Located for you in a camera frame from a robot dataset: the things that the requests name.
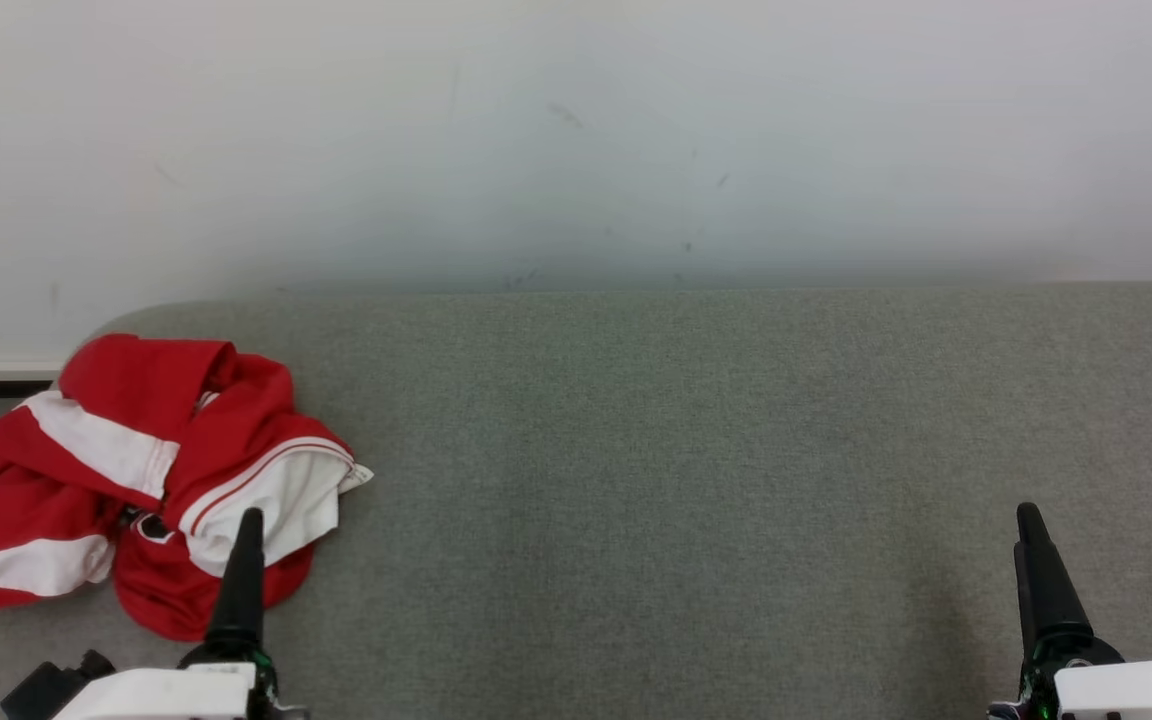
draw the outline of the red and white jersey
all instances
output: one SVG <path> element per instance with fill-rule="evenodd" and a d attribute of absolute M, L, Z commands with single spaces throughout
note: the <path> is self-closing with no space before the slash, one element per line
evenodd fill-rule
<path fill-rule="evenodd" d="M 198 639 L 247 507 L 265 511 L 273 605 L 338 526 L 339 493 L 369 479 L 344 442 L 296 414 L 283 365 L 223 341 L 98 338 L 58 389 L 0 418 L 0 607 L 113 568 L 134 619 Z M 143 511 L 129 525 L 128 506 Z"/>

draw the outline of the white stripe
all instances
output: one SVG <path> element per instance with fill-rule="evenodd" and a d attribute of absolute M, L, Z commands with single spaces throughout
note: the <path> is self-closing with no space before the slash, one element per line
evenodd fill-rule
<path fill-rule="evenodd" d="M 370 475 L 343 447 L 320 437 L 281 442 L 188 507 L 180 530 L 189 560 L 219 578 L 243 511 L 260 507 L 265 564 L 274 564 L 338 526 L 338 495 Z"/>
<path fill-rule="evenodd" d="M 0 550 L 0 589 L 55 597 L 109 575 L 114 546 L 105 536 L 69 541 L 38 538 Z"/>
<path fill-rule="evenodd" d="M 220 397 L 220 393 L 219 392 L 211 392 L 209 389 L 209 391 L 205 391 L 204 393 L 202 393 L 202 396 L 198 397 L 198 402 L 195 402 L 195 404 L 194 404 L 194 411 L 195 411 L 195 414 L 197 414 L 198 411 L 200 411 L 202 409 L 204 409 L 204 407 L 211 406 L 211 401 L 215 400 L 215 397 Z"/>
<path fill-rule="evenodd" d="M 162 500 L 162 484 L 180 452 L 179 444 L 88 414 L 55 389 L 40 392 L 21 406 L 28 407 L 46 437 L 83 465 L 116 486 Z"/>
<path fill-rule="evenodd" d="M 210 488 L 207 492 L 202 493 L 202 495 L 198 497 L 198 500 L 195 500 L 191 505 L 189 505 L 189 507 L 187 507 L 184 515 L 180 515 L 180 530 L 189 535 L 189 528 L 194 526 L 194 521 L 198 518 L 198 514 L 200 514 L 200 511 L 206 510 L 207 506 L 214 502 L 217 498 L 223 497 L 225 493 L 228 493 L 233 488 L 241 487 L 243 483 L 247 483 L 248 479 L 251 479 L 252 475 L 256 475 L 256 470 L 259 470 L 262 465 L 265 464 L 265 462 L 268 462 L 271 457 L 278 455 L 279 452 L 287 450 L 287 448 L 293 446 L 306 445 L 306 444 L 326 446 L 328 448 L 332 448 L 332 450 L 325 450 L 324 448 L 314 448 L 314 447 L 306 447 L 305 450 L 318 450 L 318 452 L 334 450 L 335 454 L 340 455 L 341 460 L 353 462 L 353 457 L 349 456 L 346 448 L 340 447 L 338 444 L 329 441 L 329 439 L 320 438 L 317 435 L 297 437 L 288 439 L 288 441 L 282 441 L 275 445 L 274 447 L 271 447 L 268 450 L 265 452 L 265 455 L 260 455 L 259 458 L 252 462 L 251 465 L 248 465 L 247 470 L 243 470 L 242 473 L 234 475 L 233 478 L 225 480 L 223 483 L 220 483 L 219 486 L 215 486 L 213 488 Z"/>

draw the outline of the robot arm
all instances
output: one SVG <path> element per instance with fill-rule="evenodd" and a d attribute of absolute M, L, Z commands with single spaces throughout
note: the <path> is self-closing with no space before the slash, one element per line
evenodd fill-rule
<path fill-rule="evenodd" d="M 1036 505 L 1021 503 L 1016 525 L 1020 699 L 993 703 L 990 720 L 1152 720 L 1152 661 L 1096 637 Z"/>
<path fill-rule="evenodd" d="M 78 669 L 44 662 L 1 702 L 8 720 L 308 720 L 278 702 L 274 664 L 262 650 L 264 515 L 244 511 L 202 644 L 175 670 L 115 673 L 88 651 Z"/>

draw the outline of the wall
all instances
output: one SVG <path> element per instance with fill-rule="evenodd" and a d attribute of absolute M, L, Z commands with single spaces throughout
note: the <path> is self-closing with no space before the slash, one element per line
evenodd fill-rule
<path fill-rule="evenodd" d="M 1149 0 L 0 0 L 0 369 L 276 291 L 1152 278 Z"/>

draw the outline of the gray carpet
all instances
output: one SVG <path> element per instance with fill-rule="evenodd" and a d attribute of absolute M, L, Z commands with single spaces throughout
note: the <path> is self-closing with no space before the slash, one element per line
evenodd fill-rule
<path fill-rule="evenodd" d="M 376 470 L 268 617 L 316 717 L 979 717 L 1011 513 L 1152 659 L 1152 285 L 280 300 L 232 338 Z M 0 694 L 182 647 L 107 588 L 0 612 Z"/>

